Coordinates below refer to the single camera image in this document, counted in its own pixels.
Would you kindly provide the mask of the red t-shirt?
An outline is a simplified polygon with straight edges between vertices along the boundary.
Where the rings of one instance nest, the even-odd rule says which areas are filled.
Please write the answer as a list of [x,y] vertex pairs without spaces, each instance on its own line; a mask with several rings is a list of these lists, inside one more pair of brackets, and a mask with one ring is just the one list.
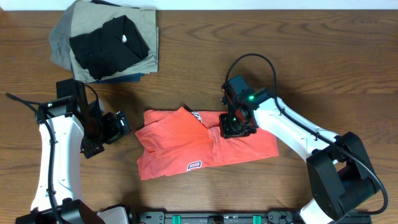
[[147,110],[135,135],[144,148],[137,160],[141,180],[277,157],[274,135],[258,129],[248,137],[221,137],[219,111]]

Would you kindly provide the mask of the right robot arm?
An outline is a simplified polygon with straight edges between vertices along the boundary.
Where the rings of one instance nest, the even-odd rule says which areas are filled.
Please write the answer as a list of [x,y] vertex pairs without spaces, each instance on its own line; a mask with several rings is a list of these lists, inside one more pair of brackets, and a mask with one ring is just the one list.
[[265,130],[295,151],[306,163],[312,200],[298,213],[303,223],[354,223],[356,208],[381,187],[362,140],[325,130],[291,110],[265,88],[255,91],[243,77],[222,86],[220,116],[223,138],[247,137]]

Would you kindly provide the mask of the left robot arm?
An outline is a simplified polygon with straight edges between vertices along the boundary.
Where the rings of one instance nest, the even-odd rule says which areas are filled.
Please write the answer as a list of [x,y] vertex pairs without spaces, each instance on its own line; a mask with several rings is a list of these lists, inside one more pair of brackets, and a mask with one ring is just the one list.
[[73,78],[56,84],[57,98],[44,103],[23,101],[35,113],[42,139],[39,184],[30,213],[16,223],[133,223],[125,205],[100,212],[83,201],[80,159],[104,151],[131,132],[123,112],[105,113],[99,99],[89,103],[89,85]]

